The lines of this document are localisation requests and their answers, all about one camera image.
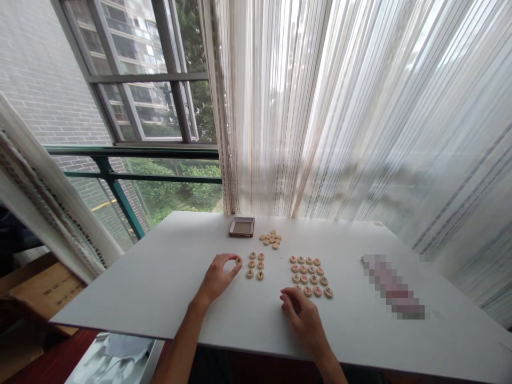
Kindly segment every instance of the metal railing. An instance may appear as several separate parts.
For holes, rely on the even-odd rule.
[[[131,148],[131,147],[66,147],[45,146],[50,155],[54,156],[89,156],[98,166],[99,172],[64,171],[68,177],[103,179],[113,196],[117,200],[121,211],[132,228],[137,239],[144,237],[144,230],[133,211],[133,208],[119,183],[119,180],[142,181],[173,181],[222,184],[221,178],[200,176],[164,176],[138,173],[118,173],[110,165],[110,157],[137,157],[137,158],[172,158],[172,159],[206,159],[218,160],[217,149],[181,149],[181,148]]]

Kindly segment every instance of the window frame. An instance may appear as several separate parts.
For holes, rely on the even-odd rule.
[[[174,0],[151,0],[155,15],[155,26],[158,30],[162,54],[165,59],[167,73],[158,74],[122,74],[121,62],[114,45],[112,34],[103,12],[101,0],[84,0],[91,14],[96,33],[101,41],[111,75],[99,75],[87,47],[87,42],[81,33],[71,5],[67,0],[51,0],[55,13],[64,30],[71,50],[78,62],[84,80],[91,92],[93,100],[105,123],[114,146],[165,146],[165,147],[197,147],[217,148],[216,143],[199,142],[195,121],[194,106],[189,82],[209,81],[206,72],[186,72],[185,55],[181,41],[180,27],[176,16]],[[170,84],[173,110],[178,120],[181,136],[146,137],[138,116],[134,98],[129,83],[158,83]],[[133,129],[135,140],[127,140],[118,123],[115,112],[107,97],[107,92],[101,85],[112,84],[119,89],[122,103],[125,107],[129,122]]]

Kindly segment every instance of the small box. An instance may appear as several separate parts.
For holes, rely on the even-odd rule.
[[[235,217],[229,228],[229,235],[235,237],[252,237],[254,233],[254,218]]]

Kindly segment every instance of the sheer curtain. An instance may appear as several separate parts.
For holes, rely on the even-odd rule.
[[[0,199],[87,284],[123,253],[2,92]]]
[[[512,326],[512,3],[199,5],[227,211],[381,221]]]

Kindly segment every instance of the window pane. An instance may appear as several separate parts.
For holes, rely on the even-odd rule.
[[[215,123],[213,120],[212,97],[208,81],[186,82],[190,86],[193,111],[196,118],[199,141],[215,143]]]
[[[135,83],[130,84],[130,90],[142,130],[148,140],[172,137],[181,140],[169,83]]]
[[[122,74],[166,73],[151,0],[103,3]]]
[[[206,59],[204,57],[197,1],[176,0],[175,4],[187,66],[185,71],[206,72]]]
[[[123,180],[133,188],[151,227],[172,211],[223,212],[222,185],[167,181]]]
[[[120,173],[139,173],[164,176],[205,176],[221,177],[218,160],[176,159],[176,158],[110,158],[112,168],[122,161]]]
[[[99,75],[110,75],[105,48],[96,32],[86,0],[68,0]],[[121,74],[167,72],[150,0],[101,2]]]
[[[137,238],[108,186],[102,186],[98,179],[92,178],[71,177],[68,180],[123,251],[130,249]]]
[[[78,23],[80,33],[85,40],[85,45],[89,52],[83,52],[83,54],[89,54],[94,64],[96,72],[99,75],[111,75],[112,71],[107,62],[105,51],[101,45],[100,37],[96,32],[96,27],[92,21],[89,8],[85,0],[68,0],[67,2],[71,8],[71,12]]]

